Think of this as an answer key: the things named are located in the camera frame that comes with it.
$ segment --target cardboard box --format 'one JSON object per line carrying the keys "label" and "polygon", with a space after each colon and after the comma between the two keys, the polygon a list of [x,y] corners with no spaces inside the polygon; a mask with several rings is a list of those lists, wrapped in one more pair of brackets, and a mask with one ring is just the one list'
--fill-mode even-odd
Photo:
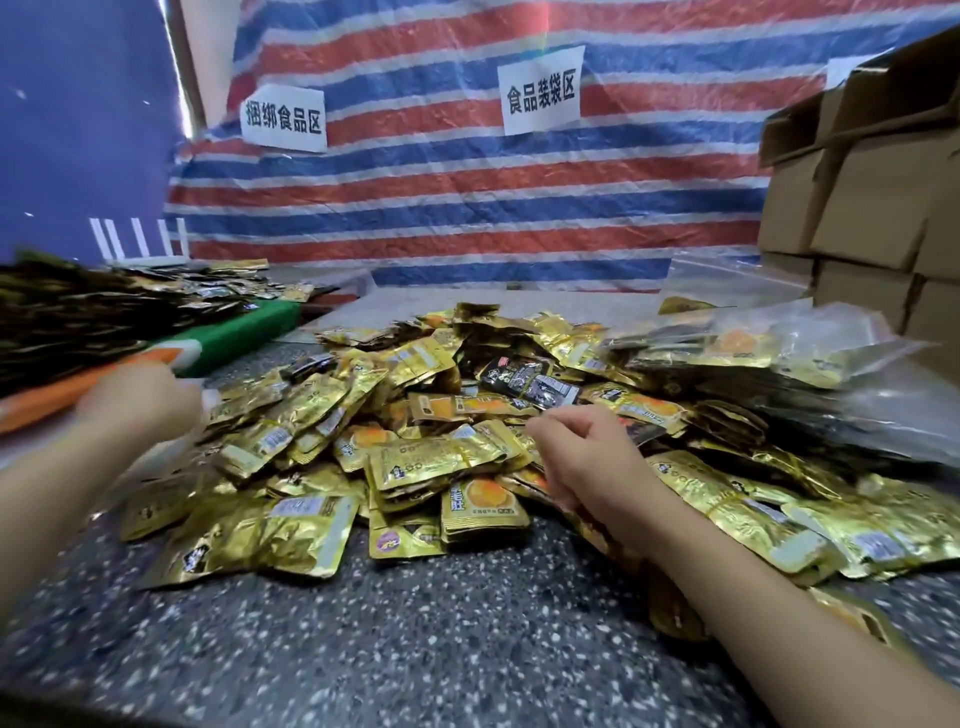
{"label": "cardboard box", "polygon": [[842,301],[884,315],[897,333],[903,331],[914,276],[867,265],[824,260],[813,291],[817,305]]}
{"label": "cardboard box", "polygon": [[960,26],[858,66],[843,85],[829,141],[955,124]]}
{"label": "cardboard box", "polygon": [[767,117],[760,132],[760,166],[801,157],[818,149],[833,131],[840,89],[821,91]]}
{"label": "cardboard box", "polygon": [[929,278],[960,280],[960,156],[947,162],[939,194],[930,206],[924,243],[914,270]]}
{"label": "cardboard box", "polygon": [[840,149],[821,149],[779,162],[760,218],[759,248],[767,253],[806,253],[843,161]]}
{"label": "cardboard box", "polygon": [[911,270],[947,160],[958,146],[956,130],[857,142],[836,177],[810,250]]}
{"label": "cardboard box", "polygon": [[954,384],[960,384],[958,317],[960,285],[928,280],[913,305],[905,334],[938,345],[921,350],[913,358]]}
{"label": "cardboard box", "polygon": [[811,280],[813,279],[814,265],[816,262],[817,259],[815,257],[804,257],[803,255],[786,255],[784,253],[760,254],[761,265],[770,265],[793,276],[806,276]]}

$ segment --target paper sign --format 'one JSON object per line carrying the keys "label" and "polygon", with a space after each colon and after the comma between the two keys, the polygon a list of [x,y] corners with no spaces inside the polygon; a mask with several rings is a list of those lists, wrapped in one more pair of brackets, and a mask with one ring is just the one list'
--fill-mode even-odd
{"label": "paper sign", "polygon": [[326,151],[324,93],[265,84],[240,105],[243,140],[261,147]]}
{"label": "paper sign", "polygon": [[585,48],[566,48],[496,69],[506,136],[556,129],[580,118]]}
{"label": "paper sign", "polygon": [[839,59],[830,59],[827,61],[827,89],[838,87],[850,77],[858,65],[872,61],[877,56],[889,53],[890,50],[892,49],[888,48],[883,53],[873,53],[869,56],[844,56]]}

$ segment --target speckled floor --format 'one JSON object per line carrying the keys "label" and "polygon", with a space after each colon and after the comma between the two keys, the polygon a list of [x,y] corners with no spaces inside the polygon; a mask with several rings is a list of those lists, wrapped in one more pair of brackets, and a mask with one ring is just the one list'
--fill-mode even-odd
{"label": "speckled floor", "polygon": [[[329,582],[146,593],[132,584],[163,539],[120,544],[107,514],[10,625],[0,688],[185,725],[772,724],[718,648],[663,642],[626,577],[559,522],[534,526],[525,546],[385,568],[357,528]],[[849,588],[960,686],[960,572]]]}

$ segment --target striped tarp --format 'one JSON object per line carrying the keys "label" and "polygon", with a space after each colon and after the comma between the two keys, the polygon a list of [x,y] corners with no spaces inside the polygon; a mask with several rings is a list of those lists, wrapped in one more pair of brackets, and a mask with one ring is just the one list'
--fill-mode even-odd
{"label": "striped tarp", "polygon": [[[936,0],[252,0],[228,118],[181,151],[193,255],[363,265],[381,285],[649,290],[678,248],[743,254],[763,118],[831,58],[960,21]],[[502,135],[498,65],[585,44],[570,128]],[[255,147],[259,84],[325,92],[327,154]]]}

